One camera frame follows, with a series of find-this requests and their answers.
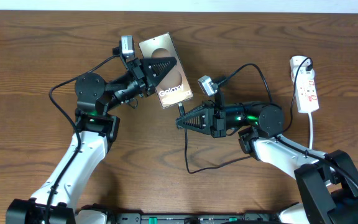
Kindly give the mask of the gold Galaxy smartphone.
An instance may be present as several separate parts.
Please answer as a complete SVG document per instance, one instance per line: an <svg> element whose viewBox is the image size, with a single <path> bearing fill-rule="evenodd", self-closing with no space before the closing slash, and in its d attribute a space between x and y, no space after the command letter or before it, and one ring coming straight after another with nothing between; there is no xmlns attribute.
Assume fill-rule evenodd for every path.
<svg viewBox="0 0 358 224"><path fill-rule="evenodd" d="M193 92L169 32L142 41L139 47L144 58L175 57L177 60L177 64L155 89L163 109L193 98Z"/></svg>

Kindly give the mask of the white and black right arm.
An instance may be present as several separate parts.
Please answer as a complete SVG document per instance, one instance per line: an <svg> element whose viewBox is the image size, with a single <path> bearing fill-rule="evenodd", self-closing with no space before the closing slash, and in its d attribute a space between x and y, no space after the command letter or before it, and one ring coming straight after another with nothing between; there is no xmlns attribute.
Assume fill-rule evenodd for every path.
<svg viewBox="0 0 358 224"><path fill-rule="evenodd" d="M244 154L296 180L301 202L277 213L280 223L358 223L358 170L341 150L302 146L283 135L283 111L274 103L223 105L204 101L190 111L179 105L176 126L213 138L239 135Z"/></svg>

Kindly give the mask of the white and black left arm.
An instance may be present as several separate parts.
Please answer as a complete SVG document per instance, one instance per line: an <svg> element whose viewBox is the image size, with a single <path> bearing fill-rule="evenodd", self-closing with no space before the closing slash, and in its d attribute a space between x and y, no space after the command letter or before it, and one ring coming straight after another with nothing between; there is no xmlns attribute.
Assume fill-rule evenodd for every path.
<svg viewBox="0 0 358 224"><path fill-rule="evenodd" d="M127 72L106 82L94 68L75 77L75 119L69 120L71 143L47 181L28 200L15 199L6 223L115 223L113 212L99 205L81 210L77 203L96 166L117 138L120 119L109 110L148 97L177 64L175 57L122 60Z"/></svg>

